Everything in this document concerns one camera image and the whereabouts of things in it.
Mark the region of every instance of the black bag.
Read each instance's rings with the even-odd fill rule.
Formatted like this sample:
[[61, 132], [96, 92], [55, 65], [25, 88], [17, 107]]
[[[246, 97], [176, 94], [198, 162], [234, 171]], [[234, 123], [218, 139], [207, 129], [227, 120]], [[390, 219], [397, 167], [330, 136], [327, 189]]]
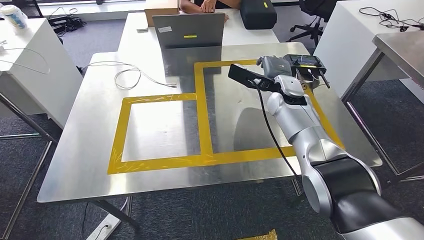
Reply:
[[271, 0], [241, 0], [240, 14], [246, 29], [272, 29], [277, 22]]

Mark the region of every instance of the person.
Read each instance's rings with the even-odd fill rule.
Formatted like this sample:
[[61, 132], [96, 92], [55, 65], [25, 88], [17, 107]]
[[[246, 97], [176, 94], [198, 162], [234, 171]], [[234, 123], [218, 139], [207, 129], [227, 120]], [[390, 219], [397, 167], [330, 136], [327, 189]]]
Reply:
[[[219, 2], [227, 5], [233, 9], [240, 9], [241, 0], [218, 0]], [[192, 3], [190, 0], [180, 0], [179, 8], [186, 14], [201, 14], [201, 13], [214, 13], [217, 0], [203, 0], [201, 6]]]

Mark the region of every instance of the yellow tape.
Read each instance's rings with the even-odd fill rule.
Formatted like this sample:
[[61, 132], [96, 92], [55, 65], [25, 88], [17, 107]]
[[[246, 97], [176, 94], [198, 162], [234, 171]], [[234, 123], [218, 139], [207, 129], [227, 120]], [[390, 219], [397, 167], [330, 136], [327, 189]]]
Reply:
[[300, 65], [301, 68], [316, 68], [317, 66], [314, 65]]
[[276, 233], [276, 230], [273, 229], [272, 231], [268, 232], [268, 234], [266, 235], [242, 238], [239, 240], [277, 240], [277, 233]]
[[[122, 106], [119, 113], [118, 123], [116, 126], [115, 137], [113, 139], [112, 151], [110, 154], [110, 161], [107, 169], [107, 174], [130, 173], [172, 168], [213, 166], [219, 164], [232, 164], [280, 158], [280, 153], [276, 147], [214, 153], [212, 148], [211, 132], [209, 126], [208, 106], [206, 102], [206, 90], [203, 69], [225, 67], [230, 66], [231, 64], [241, 64], [246, 66], [255, 65], [256, 60], [249, 59], [234, 61], [196, 62], [194, 64], [195, 93], [125, 97], [122, 100]], [[342, 141], [339, 139], [336, 132], [332, 128], [330, 122], [324, 115], [311, 90], [306, 88], [305, 93], [309, 95], [311, 102], [319, 115], [321, 124], [326, 130], [327, 134], [330, 136], [331, 139], [333, 139], [333, 141], [335, 141], [338, 145], [344, 148]], [[130, 119], [131, 104], [190, 100], [196, 101], [197, 105], [197, 124], [200, 143], [199, 155], [165, 157], [146, 160], [133, 159], [122, 162], [125, 138], [127, 135], [128, 122]], [[285, 146], [281, 149], [286, 157], [293, 157], [296, 155], [295, 150], [292, 146]]]

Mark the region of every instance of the laptop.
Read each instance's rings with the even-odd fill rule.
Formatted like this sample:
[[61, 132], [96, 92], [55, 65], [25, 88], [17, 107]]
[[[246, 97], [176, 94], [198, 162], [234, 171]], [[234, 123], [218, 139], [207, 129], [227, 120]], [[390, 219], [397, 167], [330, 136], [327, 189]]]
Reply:
[[223, 44], [223, 12], [152, 17], [162, 49], [215, 47]]

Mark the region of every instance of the robotic arm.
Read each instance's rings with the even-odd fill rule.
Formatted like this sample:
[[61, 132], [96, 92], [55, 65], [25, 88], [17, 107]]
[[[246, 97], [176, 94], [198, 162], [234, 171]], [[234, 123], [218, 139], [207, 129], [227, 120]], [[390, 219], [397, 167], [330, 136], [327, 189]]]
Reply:
[[[424, 226], [381, 197], [374, 171], [327, 135], [302, 82], [292, 75], [295, 70], [300, 77], [300, 67], [296, 66], [301, 63], [290, 56], [261, 57], [257, 64], [264, 69], [264, 75], [232, 64], [228, 77], [248, 88], [272, 92], [268, 111], [295, 149], [303, 189], [313, 210], [328, 217], [346, 240], [424, 239]], [[318, 63], [322, 73], [324, 67], [316, 60], [311, 68]]]

